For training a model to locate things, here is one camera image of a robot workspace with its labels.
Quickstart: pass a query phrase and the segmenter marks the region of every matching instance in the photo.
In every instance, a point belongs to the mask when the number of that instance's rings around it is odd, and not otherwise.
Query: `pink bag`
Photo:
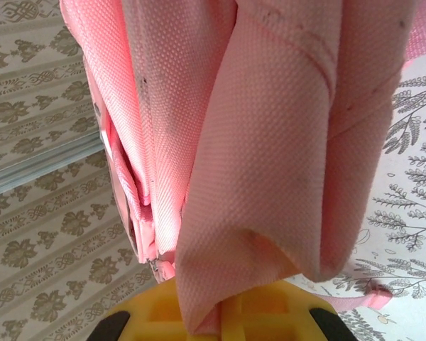
[[[410,39],[403,4],[61,1],[126,231],[158,280],[176,264],[189,331],[215,331],[226,297],[343,268],[407,42],[426,53],[426,0]]]

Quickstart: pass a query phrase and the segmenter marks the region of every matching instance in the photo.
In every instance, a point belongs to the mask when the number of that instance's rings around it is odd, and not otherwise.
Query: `fern pattern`
[[[360,341],[426,339],[425,331],[414,332],[418,325],[426,328],[426,319],[417,318],[418,311],[426,313],[426,75],[399,84],[393,110],[366,217],[344,272],[328,282],[302,284],[340,297],[390,291],[397,302],[388,309],[340,313]]]
[[[340,313],[339,317],[360,341],[385,341],[383,333],[372,328],[356,309]]]
[[[404,153],[409,146],[414,146],[420,138],[422,123],[426,129],[426,117],[420,116],[426,107],[426,76],[416,77],[399,84],[399,91],[393,95],[395,115],[404,114],[388,130],[385,153],[398,151]]]
[[[392,230],[386,234],[389,242],[404,244],[408,251],[417,251],[422,248],[426,240],[426,143],[420,149],[424,155],[409,156],[411,168],[405,171],[408,180],[413,182],[414,187],[410,191],[411,197],[402,187],[396,184],[389,186],[389,191],[383,197],[374,197],[373,201],[392,209],[402,209],[411,219],[408,224],[399,214],[394,212],[380,211],[367,217],[372,226]]]

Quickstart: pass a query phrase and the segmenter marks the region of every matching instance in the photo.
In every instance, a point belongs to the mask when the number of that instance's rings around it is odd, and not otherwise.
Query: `pink fabric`
[[[175,274],[177,248],[190,332],[214,330],[215,305],[248,288],[341,271],[414,4],[61,1],[131,243],[161,278]],[[426,52],[420,18],[411,58]]]
[[[326,295],[316,296],[331,304],[338,312],[352,310],[358,307],[369,307],[380,310],[387,305],[393,297],[390,292],[382,290],[372,290],[362,297],[338,298]]]

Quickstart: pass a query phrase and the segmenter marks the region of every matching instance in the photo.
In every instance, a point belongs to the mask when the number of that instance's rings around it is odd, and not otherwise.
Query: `damask pattern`
[[[58,0],[0,1],[0,26],[57,17],[61,17]]]
[[[0,170],[97,130],[59,1],[0,1]]]
[[[152,285],[104,152],[0,195],[0,340],[86,340],[108,309]]]

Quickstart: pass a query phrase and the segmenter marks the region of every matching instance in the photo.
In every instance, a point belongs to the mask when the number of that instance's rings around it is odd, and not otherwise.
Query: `floral wallpaper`
[[[0,1],[0,170],[96,131],[58,0]]]
[[[154,285],[104,152],[0,194],[0,341],[86,340],[105,312]]]
[[[344,272],[325,283],[289,279],[330,296],[389,290],[393,299],[381,310],[340,314],[360,341],[426,340],[426,56],[404,70],[393,108],[365,220]]]

